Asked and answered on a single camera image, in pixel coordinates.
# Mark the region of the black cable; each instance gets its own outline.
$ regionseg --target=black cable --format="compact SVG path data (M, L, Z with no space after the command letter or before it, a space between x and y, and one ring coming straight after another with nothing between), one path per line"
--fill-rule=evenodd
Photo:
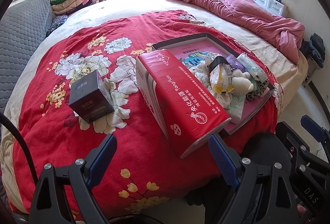
M126 216L146 217L146 218L149 218L149 219L152 219L152 220L158 222L159 224L164 224L163 222L161 222L157 218L154 218L152 216L147 216L147 215L141 215L141 214L127 214L127 215L122 215L122 216L111 217L111 218L108 218L108 220L110 221L110 220L113 220L113 219L116 219L116 218L126 217Z
M324 114L327 117L328 122L330 124L330 112L329 112L328 107L327 107L326 103L324 102L320 92L317 90L317 88L315 87L315 85L313 84L312 81L310 81L308 85L311 88L311 90L313 91L314 95L316 96L318 102L320 103L320 105L324 111Z
M12 133L12 135L16 138L17 142L21 146L25 158L27 160L27 163L29 165L34 184L37 185L38 176L37 176L36 168L34 167L31 153L24 138L22 137L21 133L17 130L17 128L12 124L12 122L2 112L0 112L0 123L4 127L6 127L10 133Z

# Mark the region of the gray quilted headboard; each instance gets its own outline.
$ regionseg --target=gray quilted headboard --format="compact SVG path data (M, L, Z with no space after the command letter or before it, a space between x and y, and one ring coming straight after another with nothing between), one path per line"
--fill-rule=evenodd
M26 0L6 11L0 21L0 111L32 54L45 39L54 14L50 0Z

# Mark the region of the blue gripper pad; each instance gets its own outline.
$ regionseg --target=blue gripper pad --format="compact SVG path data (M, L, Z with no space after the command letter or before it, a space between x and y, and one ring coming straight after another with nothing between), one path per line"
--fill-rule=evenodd
M114 135L107 135L98 148L92 149L86 157L86 166L88 169L87 186L92 189L98 186L107 170L110 161L117 150L117 138Z
M227 185L237 188L240 184L237 168L215 135L209 137L209 150Z
M310 133L317 142L325 142L326 136L324 130L308 115L302 116L300 120L301 126Z

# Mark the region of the green label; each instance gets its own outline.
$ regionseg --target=green label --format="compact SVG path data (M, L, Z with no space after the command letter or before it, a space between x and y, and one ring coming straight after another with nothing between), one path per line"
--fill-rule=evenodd
M195 52L195 53L192 53L192 54L188 55L188 57L190 57L190 58L195 58L195 57L197 57L198 55L202 55L202 54L203 54L202 52Z

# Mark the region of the white cabinet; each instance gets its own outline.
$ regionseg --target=white cabinet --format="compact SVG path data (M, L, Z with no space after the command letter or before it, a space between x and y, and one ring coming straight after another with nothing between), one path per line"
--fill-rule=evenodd
M254 0L254 1L273 15L280 15L286 17L288 14L288 8L284 4L281 4L276 0Z

